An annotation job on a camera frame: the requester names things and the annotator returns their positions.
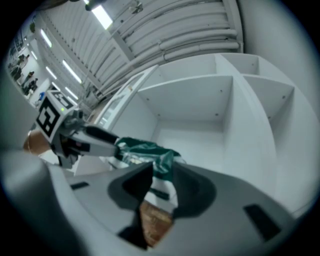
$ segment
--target ceiling light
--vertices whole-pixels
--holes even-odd
[[[77,95],[75,95],[68,87],[65,88],[68,93],[70,93],[76,100],[79,100],[79,98],[77,97]]]
[[[60,88],[59,88],[54,82],[52,82],[52,85],[53,85],[59,92],[61,92]]]
[[[50,73],[50,75],[56,80],[57,77],[55,76],[54,73],[52,73],[52,71],[50,70],[50,68],[48,68],[47,66],[45,67],[46,70],[48,70],[48,72]]]
[[[46,41],[46,43],[48,44],[48,46],[51,48],[52,42],[50,41],[49,37],[47,36],[47,34],[44,32],[43,29],[41,29],[41,35],[42,35],[43,39]]]
[[[75,104],[76,106],[78,106],[78,104],[77,104],[72,98],[70,98],[69,96],[67,96],[67,98],[68,98],[69,101],[71,101],[73,104]]]
[[[82,83],[82,80],[80,79],[79,76],[77,76],[77,74],[71,69],[71,67],[68,65],[68,63],[66,63],[65,60],[62,61],[62,64],[66,67],[66,69],[71,73],[71,75],[73,75],[73,77],[75,78],[75,80],[78,81],[79,84]]]
[[[37,58],[37,56],[35,55],[35,53],[33,52],[33,50],[31,51],[31,53],[32,53],[33,57],[35,58],[35,60],[37,60],[38,58]]]
[[[113,23],[112,19],[110,18],[106,10],[101,5],[93,9],[92,12],[105,30]]]

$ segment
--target pipe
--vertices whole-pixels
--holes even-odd
[[[188,48],[183,48],[180,50],[176,50],[174,52],[171,53],[167,53],[164,54],[162,56],[159,56],[143,65],[141,65],[140,67],[134,69],[133,71],[129,72],[128,74],[126,74],[122,80],[125,79],[130,79],[132,76],[138,74],[141,71],[144,71],[154,65],[157,65],[158,63],[161,62],[168,62],[171,59],[177,58],[177,57],[183,57],[184,55],[187,54],[193,54],[193,53],[197,53],[200,51],[208,51],[208,50],[236,50],[238,49],[240,46],[237,42],[219,42],[219,43],[203,43],[203,44],[198,44],[198,45],[194,45],[194,46],[190,46]],[[108,87],[108,89],[106,90],[106,94],[107,93],[111,93],[115,90],[117,90],[117,86],[121,83],[121,80],[118,80],[116,82],[114,82],[110,87]]]
[[[216,37],[216,36],[226,36],[226,37],[236,37],[237,31],[234,29],[215,29],[215,30],[207,30],[207,31],[198,31],[189,34],[183,34],[172,39],[166,40],[161,42],[158,45],[155,45],[148,50],[144,51],[142,54],[138,55],[136,58],[131,60],[125,66],[120,68],[117,72],[109,76],[109,78],[105,81],[104,85],[99,88],[102,91],[108,84],[112,81],[117,80],[118,77],[121,77],[123,73],[126,73],[131,67],[135,64],[142,62],[143,60],[151,57],[152,55],[157,54],[158,52],[168,50],[172,47],[177,45],[183,44],[187,41],[196,40],[196,39],[205,39],[209,37]]]

